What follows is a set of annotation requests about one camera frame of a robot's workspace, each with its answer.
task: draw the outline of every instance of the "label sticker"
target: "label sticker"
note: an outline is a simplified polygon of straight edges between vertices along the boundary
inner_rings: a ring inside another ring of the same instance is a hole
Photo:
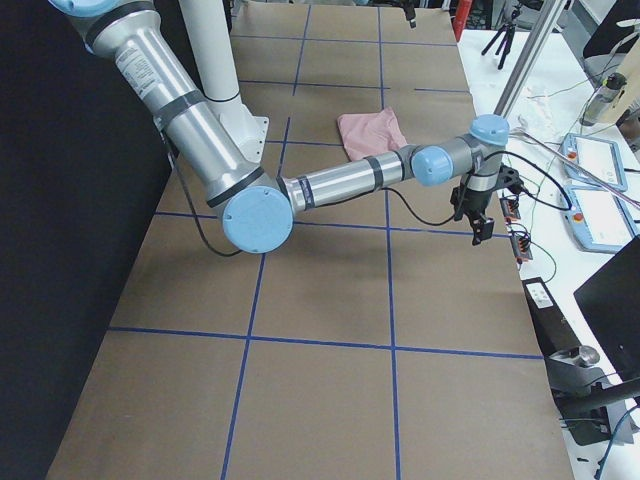
[[[160,83],[160,76],[136,47],[129,47],[116,58],[116,66],[122,72],[131,88],[140,98],[144,97]]]
[[[531,298],[536,303],[538,308],[548,308],[553,307],[553,302],[547,295],[547,291],[544,289],[541,283],[529,283],[526,285],[527,290],[529,290],[529,294]]]

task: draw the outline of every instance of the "black stand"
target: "black stand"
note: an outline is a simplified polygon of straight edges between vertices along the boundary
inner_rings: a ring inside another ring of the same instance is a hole
[[[511,20],[504,23],[498,29],[498,31],[493,36],[491,41],[487,44],[486,47],[484,47],[484,50],[482,50],[482,55],[485,55],[489,51],[491,46],[496,42],[496,40],[500,38],[500,35],[504,33],[504,38],[500,42],[500,46],[498,47],[498,50],[496,50],[496,55],[500,55],[500,52],[502,52],[502,57],[500,58],[500,63],[498,64],[498,70],[502,70],[502,67],[504,67],[504,61],[507,59],[507,55],[509,55],[509,52],[511,52],[511,45],[513,44],[513,36],[516,32],[515,19],[520,16],[521,8],[522,8],[522,3],[519,3],[513,9],[513,12],[511,12]]]

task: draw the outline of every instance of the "cardboard surface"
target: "cardboard surface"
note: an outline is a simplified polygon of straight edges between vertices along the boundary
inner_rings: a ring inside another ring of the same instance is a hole
[[[346,161],[342,113],[391,106],[410,142],[468,129],[448,15],[417,14],[411,30],[396,8],[240,12],[267,172]],[[441,220],[455,184],[398,188]],[[505,238],[472,247],[466,220],[426,227],[378,192],[225,260],[199,243],[175,178],[158,210],[50,478],[571,478]]]

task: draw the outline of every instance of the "black cable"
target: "black cable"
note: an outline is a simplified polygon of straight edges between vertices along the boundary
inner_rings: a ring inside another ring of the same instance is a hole
[[[182,171],[180,170],[180,166],[178,165],[176,156],[173,153],[173,150],[171,149],[171,145],[169,145],[169,141],[167,140],[167,137],[164,135],[164,133],[160,132],[160,137],[162,138],[162,143],[164,143],[164,146],[167,150],[167,157],[169,158],[169,163],[171,164],[172,167],[175,168],[176,174],[178,176],[178,180],[180,181],[180,185],[182,186],[182,191],[184,192],[184,196],[187,198],[187,203],[189,204],[189,210],[191,210],[191,217],[193,218],[193,221],[196,224],[196,228],[198,229],[198,234],[200,235],[200,239],[202,240],[202,243],[204,243],[205,246],[210,251],[212,251],[213,253],[215,253],[220,257],[229,258],[229,257],[234,257],[239,253],[242,253],[242,250],[236,250],[235,252],[231,252],[231,253],[221,252],[220,250],[216,249],[213,245],[209,243],[209,240],[207,239],[207,236],[205,235],[204,230],[202,229],[202,225],[200,224],[200,218],[196,213],[196,207],[193,204],[193,198],[191,197],[189,186],[187,185],[187,181],[184,178]]]
[[[453,220],[455,218],[456,215],[458,215],[460,213],[460,209],[462,208],[462,203],[464,201],[464,194],[467,192],[467,186],[469,185],[469,181],[470,180],[471,180],[471,174],[467,175],[467,179],[465,180],[464,184],[462,185],[462,188],[460,189],[460,195],[458,197],[458,205],[456,205],[456,208],[455,208],[455,210],[453,212],[453,215],[451,215],[449,218],[447,218],[446,220],[443,220],[441,222],[429,222],[429,221],[423,219],[422,217],[420,217],[413,210],[413,208],[411,207],[411,205],[409,204],[407,199],[404,197],[404,195],[402,195],[395,188],[383,187],[380,190],[386,190],[388,192],[395,193],[400,198],[400,200],[402,200],[402,203],[404,203],[404,206],[407,207],[407,210],[409,210],[409,213],[413,216],[413,218],[418,220],[420,223],[422,223],[424,225],[428,225],[430,227],[441,227],[442,225],[445,225],[445,224],[449,223],[451,220]]]
[[[607,459],[609,458],[609,453],[611,453],[611,448],[613,447],[613,442],[615,441],[616,436],[618,435],[618,431],[620,430],[620,427],[622,426],[624,421],[627,419],[627,417],[631,415],[631,412],[633,412],[636,408],[638,408],[638,405],[631,407],[629,410],[627,410],[624,413],[624,415],[622,415],[622,417],[620,417],[620,420],[618,420],[618,423],[616,423],[616,426],[613,429],[613,433],[611,434],[611,439],[609,440],[609,444],[607,445],[607,450],[604,452],[604,456],[602,457],[602,460],[598,462],[600,467],[598,468],[598,470],[596,471],[596,474],[593,477],[595,478],[595,480],[600,480],[602,478],[602,472],[604,471],[604,466],[607,464]]]
[[[423,218],[421,218],[414,210],[413,208],[411,208],[411,205],[409,205],[409,202],[407,201],[406,198],[404,198],[404,196],[395,188],[391,188],[391,187],[383,187],[380,190],[386,190],[387,192],[393,192],[395,193],[400,200],[402,200],[402,203],[404,203],[404,206],[407,207],[407,210],[409,210],[409,213],[411,215],[413,215],[413,218],[415,218],[416,220],[418,220],[420,223],[423,223],[425,225],[428,225],[430,227],[441,227],[442,225],[445,225],[447,223],[449,223],[451,220],[453,220],[453,217],[455,217],[455,212],[446,220],[443,220],[441,222],[429,222]]]
[[[375,192],[375,190],[370,190],[368,192],[362,192],[362,193],[359,193],[358,195],[354,195],[353,197],[345,198],[344,200],[338,200],[337,202],[331,202],[331,203],[325,203],[324,205],[318,205],[318,207],[316,207],[316,208],[333,207],[335,205],[340,205],[342,203],[350,202],[351,200],[355,200],[356,198],[364,197],[365,195],[369,195],[370,193],[373,193],[373,192]]]
[[[605,375],[600,375],[599,377],[597,377],[597,378],[595,378],[595,379],[591,380],[589,383],[587,383],[587,384],[585,384],[585,385],[580,385],[580,387],[588,387],[588,386],[590,386],[590,385],[593,385],[593,384],[594,384],[594,383],[596,383],[597,381],[602,380],[603,378],[610,377],[611,375],[620,375],[621,373],[624,373],[624,372],[629,372],[629,369],[627,368],[627,369],[623,369],[623,370],[616,370],[615,372],[607,373],[607,374],[605,374]],[[638,378],[640,378],[640,376],[638,376],[638,377],[633,377],[633,378],[631,378],[630,380],[625,380],[625,381],[637,380]]]
[[[491,157],[493,157],[495,155],[500,155],[500,154],[503,154],[503,153],[507,154],[507,155],[512,155],[512,156],[516,157],[517,159],[522,160],[523,162],[525,162],[526,164],[531,166],[533,169],[535,169],[538,172],[540,172],[546,178],[551,180],[553,182],[553,184],[558,188],[558,190],[560,190],[560,193],[564,197],[565,202],[567,203],[567,206],[566,207],[558,207],[557,205],[553,205],[551,203],[547,203],[544,200],[540,200],[537,195],[534,196],[533,194],[531,194],[531,192],[529,192],[529,190],[523,189],[523,193],[525,195],[531,197],[536,202],[539,202],[539,203],[541,203],[543,205],[546,205],[547,207],[555,208],[556,210],[560,210],[561,212],[568,212],[569,210],[571,210],[571,208],[573,207],[573,203],[571,203],[571,199],[569,198],[569,195],[567,194],[565,189],[562,187],[562,185],[560,185],[560,183],[558,183],[558,181],[555,178],[553,178],[551,175],[549,175],[549,173],[545,172],[543,169],[538,167],[531,160],[529,160],[527,158],[524,158],[522,155],[518,155],[517,153],[514,153],[514,152],[510,152],[510,151],[507,151],[507,150],[498,150],[497,152],[493,152],[493,153],[487,155],[485,157],[485,161],[489,160]]]

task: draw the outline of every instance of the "black strap band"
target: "black strap band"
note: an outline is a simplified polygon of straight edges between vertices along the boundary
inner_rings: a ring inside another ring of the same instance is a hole
[[[392,151],[393,153],[396,154],[396,157],[398,157],[398,160],[400,161],[400,169],[402,170],[402,175],[400,176],[400,178],[401,178],[401,181],[404,182],[407,179],[406,177],[407,172],[405,171],[405,168],[404,168],[404,162],[402,161],[402,157],[400,156],[397,150],[392,150]]]
[[[484,154],[482,152],[483,143],[476,137],[468,133],[456,138],[461,139],[469,146],[469,148],[471,149],[471,164],[473,165],[473,170],[478,170],[484,158]]]
[[[382,188],[382,183],[384,181],[384,176],[382,175],[382,167],[380,167],[380,162],[375,157],[367,157],[365,158],[367,162],[369,162],[369,166],[371,170],[373,170],[373,190],[380,190]]]
[[[87,32],[87,35],[85,36],[85,43],[89,45],[91,49],[93,49],[93,42],[96,41],[98,35],[100,35],[105,28],[107,28],[116,20],[120,20],[121,18],[126,17],[131,13],[142,12],[144,10],[151,10],[152,12],[156,11],[155,7],[153,6],[153,2],[138,1],[125,3],[124,5],[120,5],[110,12],[105,13],[93,25],[91,25],[89,31]]]
[[[315,208],[316,201],[313,198],[313,191],[311,190],[309,179],[302,175],[301,177],[297,177],[296,180],[300,183],[300,189],[302,190],[302,196],[304,197],[304,209],[309,210],[310,208]]]
[[[211,98],[211,97],[207,97],[207,96],[205,95],[205,97],[206,97],[206,99],[207,99],[207,100],[210,100],[210,101],[215,102],[215,103],[226,103],[226,102],[230,102],[231,100],[235,100],[235,99],[236,99],[236,98],[238,98],[239,96],[240,96],[240,90],[238,90],[238,93],[236,93],[233,97],[231,97],[231,98],[227,98],[226,100],[215,100],[215,99],[213,99],[213,98]]]
[[[262,169],[262,167],[256,168],[253,172],[251,172],[249,175],[244,177],[242,180],[236,183],[233,187],[225,190],[220,195],[217,195],[212,199],[207,200],[207,205],[209,205],[211,208],[220,205],[222,202],[229,200],[239,191],[247,188],[249,185],[255,182],[258,178],[260,178],[263,174],[264,174],[264,170]]]
[[[206,99],[200,90],[193,90],[189,93],[185,93],[181,97],[172,100],[167,103],[164,107],[156,112],[154,115],[154,123],[158,130],[164,130],[169,126],[169,124],[173,121],[181,113],[186,112],[194,105],[205,102]]]

